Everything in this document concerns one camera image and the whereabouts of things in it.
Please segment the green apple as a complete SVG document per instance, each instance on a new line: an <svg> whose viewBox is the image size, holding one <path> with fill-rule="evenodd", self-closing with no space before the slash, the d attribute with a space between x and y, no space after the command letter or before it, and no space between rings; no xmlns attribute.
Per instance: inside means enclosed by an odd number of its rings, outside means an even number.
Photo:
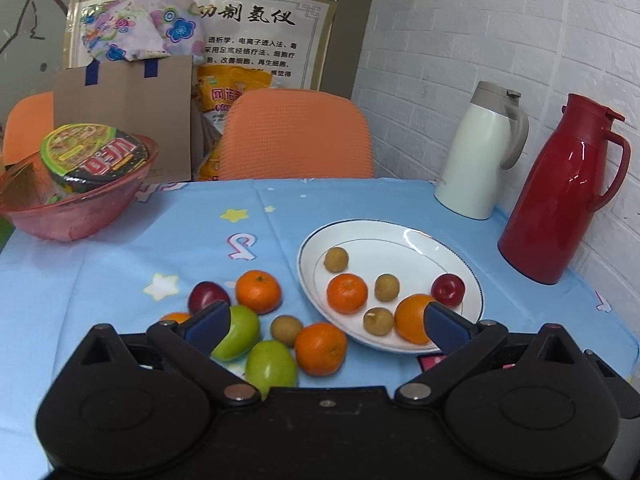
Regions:
<svg viewBox="0 0 640 480"><path fill-rule="evenodd" d="M233 361L257 344L260 339L260 321L250 308L237 304L230 308L231 324L228 334L212 352L215 360Z"/></svg>
<svg viewBox="0 0 640 480"><path fill-rule="evenodd" d="M297 365L290 349L277 340L255 344L245 362L245 380L265 398L274 387L295 388Z"/></svg>

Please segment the dark red plum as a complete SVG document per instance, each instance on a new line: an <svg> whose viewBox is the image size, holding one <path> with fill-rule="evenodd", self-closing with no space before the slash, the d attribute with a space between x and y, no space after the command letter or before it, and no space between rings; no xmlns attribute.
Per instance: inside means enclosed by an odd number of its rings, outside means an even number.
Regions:
<svg viewBox="0 0 640 480"><path fill-rule="evenodd" d="M228 292L220 285L209 281L199 282L190 292L188 309L191 314L197 314L217 301L223 301L228 304L228 306L231 304Z"/></svg>

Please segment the tangerine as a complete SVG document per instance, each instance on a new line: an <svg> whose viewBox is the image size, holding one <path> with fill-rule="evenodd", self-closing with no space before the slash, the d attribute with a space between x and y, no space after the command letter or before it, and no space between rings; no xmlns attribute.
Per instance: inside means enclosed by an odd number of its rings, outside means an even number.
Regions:
<svg viewBox="0 0 640 480"><path fill-rule="evenodd" d="M326 286L326 300L338 313L355 314L368 300L368 286L359 276L343 273L329 281Z"/></svg>
<svg viewBox="0 0 640 480"><path fill-rule="evenodd" d="M269 273L250 270L242 274L235 283L238 304L263 315L280 306L282 290L278 281Z"/></svg>
<svg viewBox="0 0 640 480"><path fill-rule="evenodd" d="M298 367L314 377L335 374L345 361L346 350L345 333L326 322L304 327L294 342Z"/></svg>

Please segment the small orange behind finger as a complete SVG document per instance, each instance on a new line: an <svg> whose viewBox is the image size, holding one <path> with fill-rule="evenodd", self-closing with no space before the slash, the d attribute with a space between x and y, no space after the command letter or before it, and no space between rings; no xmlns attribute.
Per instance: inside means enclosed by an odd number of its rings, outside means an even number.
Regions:
<svg viewBox="0 0 640 480"><path fill-rule="evenodd" d="M186 322L191 317L190 313L186 312L171 312L163 315L160 319L162 321L174 321L178 324Z"/></svg>

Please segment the red plum in plate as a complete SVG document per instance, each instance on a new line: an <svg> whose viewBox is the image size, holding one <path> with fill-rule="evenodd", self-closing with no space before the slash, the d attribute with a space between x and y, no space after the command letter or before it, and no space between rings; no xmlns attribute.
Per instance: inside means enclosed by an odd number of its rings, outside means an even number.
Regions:
<svg viewBox="0 0 640 480"><path fill-rule="evenodd" d="M448 308L456 308L462 304L466 287L464 281L456 274L440 274L433 282L431 296Z"/></svg>

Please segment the large orange in plate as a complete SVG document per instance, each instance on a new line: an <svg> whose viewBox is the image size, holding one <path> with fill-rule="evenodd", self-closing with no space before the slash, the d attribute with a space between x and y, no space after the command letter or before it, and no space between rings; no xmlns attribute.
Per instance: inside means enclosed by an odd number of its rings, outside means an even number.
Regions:
<svg viewBox="0 0 640 480"><path fill-rule="evenodd" d="M424 346L431 342L424 325L426 307L434 298L425 294L414 294L401 300L395 309L395 330L410 344Z"/></svg>

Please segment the tangerine on table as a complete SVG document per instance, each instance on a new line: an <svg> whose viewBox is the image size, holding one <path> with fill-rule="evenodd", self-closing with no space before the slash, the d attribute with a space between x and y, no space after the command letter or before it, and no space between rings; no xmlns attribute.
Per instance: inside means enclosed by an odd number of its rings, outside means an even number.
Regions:
<svg viewBox="0 0 640 480"><path fill-rule="evenodd" d="M269 273L250 270L242 274L235 283L238 304L263 315L280 306L282 290L278 281Z"/></svg>

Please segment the tangerine in plate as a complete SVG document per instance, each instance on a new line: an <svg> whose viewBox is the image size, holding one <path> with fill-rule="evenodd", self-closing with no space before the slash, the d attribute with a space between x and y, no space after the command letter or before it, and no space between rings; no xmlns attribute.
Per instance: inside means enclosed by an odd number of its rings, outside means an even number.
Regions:
<svg viewBox="0 0 640 480"><path fill-rule="evenodd" d="M359 276L343 273L329 281L326 286L326 300L338 313L355 314L368 300L368 286Z"/></svg>

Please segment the white porcelain plate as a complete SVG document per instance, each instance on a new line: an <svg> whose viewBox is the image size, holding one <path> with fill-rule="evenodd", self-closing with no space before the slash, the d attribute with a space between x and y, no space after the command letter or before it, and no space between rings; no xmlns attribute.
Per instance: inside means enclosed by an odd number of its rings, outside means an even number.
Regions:
<svg viewBox="0 0 640 480"><path fill-rule="evenodd" d="M399 224L343 220L315 230L297 254L299 283L328 322L376 350L434 353L421 315L431 300L474 323L485 310L472 269L446 245Z"/></svg>

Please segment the red thermos jug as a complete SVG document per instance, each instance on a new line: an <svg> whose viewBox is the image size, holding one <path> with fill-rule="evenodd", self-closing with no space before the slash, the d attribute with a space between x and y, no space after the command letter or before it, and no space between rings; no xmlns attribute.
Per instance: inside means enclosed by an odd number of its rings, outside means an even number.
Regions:
<svg viewBox="0 0 640 480"><path fill-rule="evenodd" d="M625 117L576 93L562 107L498 240L503 258L531 280L559 281L594 213L620 190L631 146L612 130L616 120Z"/></svg>

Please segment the white thermos jug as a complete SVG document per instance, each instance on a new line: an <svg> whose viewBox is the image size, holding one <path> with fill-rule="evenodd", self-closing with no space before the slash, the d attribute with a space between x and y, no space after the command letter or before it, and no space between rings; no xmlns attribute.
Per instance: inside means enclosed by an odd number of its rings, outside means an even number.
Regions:
<svg viewBox="0 0 640 480"><path fill-rule="evenodd" d="M520 99L520 92L493 82L477 84L435 188L442 206L474 220L491 216L503 174L516 164L528 138Z"/></svg>

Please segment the instant noodle cup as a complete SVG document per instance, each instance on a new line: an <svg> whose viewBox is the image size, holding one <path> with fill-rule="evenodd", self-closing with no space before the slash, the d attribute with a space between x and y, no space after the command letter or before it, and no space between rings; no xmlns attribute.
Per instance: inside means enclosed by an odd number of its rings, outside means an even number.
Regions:
<svg viewBox="0 0 640 480"><path fill-rule="evenodd" d="M149 158L134 136L101 124L68 124L50 132L40 144L40 158L65 193L85 193L110 184Z"/></svg>

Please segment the orange chair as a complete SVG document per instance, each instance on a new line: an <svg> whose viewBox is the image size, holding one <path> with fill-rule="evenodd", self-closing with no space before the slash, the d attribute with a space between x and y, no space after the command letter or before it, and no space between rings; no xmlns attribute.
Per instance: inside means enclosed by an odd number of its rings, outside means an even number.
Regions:
<svg viewBox="0 0 640 480"><path fill-rule="evenodd" d="M53 130L53 92L21 99L9 112L4 132L2 159L6 166L39 151L43 138Z"/></svg>
<svg viewBox="0 0 640 480"><path fill-rule="evenodd" d="M367 119L321 91L260 89L235 101L224 123L218 179L371 179Z"/></svg>

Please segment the brown cardboard box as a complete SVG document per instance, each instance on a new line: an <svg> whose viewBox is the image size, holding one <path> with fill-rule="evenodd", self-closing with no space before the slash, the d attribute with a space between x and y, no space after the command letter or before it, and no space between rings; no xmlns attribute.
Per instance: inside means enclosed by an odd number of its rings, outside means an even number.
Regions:
<svg viewBox="0 0 640 480"><path fill-rule="evenodd" d="M53 120L58 126L94 122L158 145L151 183L189 181L192 58L93 61L53 77Z"/></svg>

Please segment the yellow snack bag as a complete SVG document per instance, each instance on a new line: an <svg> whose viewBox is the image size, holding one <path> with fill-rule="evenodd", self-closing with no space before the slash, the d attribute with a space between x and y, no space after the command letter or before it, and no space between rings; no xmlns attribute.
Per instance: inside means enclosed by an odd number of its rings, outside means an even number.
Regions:
<svg viewBox="0 0 640 480"><path fill-rule="evenodd" d="M271 87L272 75L257 68L235 65L201 65L196 73L194 98L212 134L210 148L198 167L196 180L219 177L224 122L234 102L244 93Z"/></svg>

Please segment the floral cloth bundle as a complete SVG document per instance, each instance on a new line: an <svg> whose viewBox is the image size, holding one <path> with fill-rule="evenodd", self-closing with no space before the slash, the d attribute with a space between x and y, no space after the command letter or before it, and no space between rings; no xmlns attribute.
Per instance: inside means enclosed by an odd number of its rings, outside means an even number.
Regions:
<svg viewBox="0 0 640 480"><path fill-rule="evenodd" d="M144 61L187 55L205 62L200 8L194 0L117 0L102 3L81 20L81 40L99 62Z"/></svg>

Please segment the framed chinese text poster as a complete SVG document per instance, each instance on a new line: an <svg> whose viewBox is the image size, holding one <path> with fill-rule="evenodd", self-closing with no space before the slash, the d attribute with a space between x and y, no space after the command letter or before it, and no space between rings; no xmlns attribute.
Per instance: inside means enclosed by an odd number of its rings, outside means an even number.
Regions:
<svg viewBox="0 0 640 480"><path fill-rule="evenodd" d="M81 40L81 20L102 3L75 0L67 15L64 65L89 64ZM200 8L205 39L201 65L257 68L281 88L313 89L333 15L326 0L194 0Z"/></svg>

